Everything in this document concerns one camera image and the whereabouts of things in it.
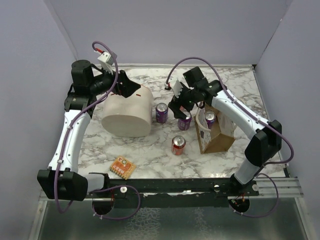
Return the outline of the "purple soda can carried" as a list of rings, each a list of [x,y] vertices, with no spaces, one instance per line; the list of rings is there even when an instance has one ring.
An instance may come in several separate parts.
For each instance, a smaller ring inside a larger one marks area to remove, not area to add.
[[[216,121],[216,114],[213,111],[208,110],[204,113],[204,118],[207,123],[207,128],[210,130]]]

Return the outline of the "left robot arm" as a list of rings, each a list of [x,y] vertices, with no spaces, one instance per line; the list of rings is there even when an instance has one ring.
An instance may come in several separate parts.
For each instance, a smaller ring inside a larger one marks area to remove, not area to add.
[[[71,65],[73,83],[64,101],[64,121],[55,154],[47,169],[38,171],[37,180],[51,200],[83,201],[94,192],[106,197],[111,186],[106,173],[78,173],[78,160],[85,131],[92,119],[95,106],[101,103],[97,96],[114,93],[124,98],[133,95],[141,85],[131,81],[126,72],[99,69],[88,60],[77,60]]]

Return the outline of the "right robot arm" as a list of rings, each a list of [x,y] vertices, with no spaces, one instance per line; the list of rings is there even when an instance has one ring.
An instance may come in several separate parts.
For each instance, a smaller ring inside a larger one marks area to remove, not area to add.
[[[220,77],[209,82],[197,66],[183,77],[186,83],[177,80],[166,85],[173,91],[168,107],[176,119],[186,118],[182,108],[191,111],[195,104],[203,102],[229,118],[249,140],[244,160],[231,175],[229,184],[230,191],[240,196],[264,164],[281,150],[282,125],[277,120],[269,121],[237,100]]]

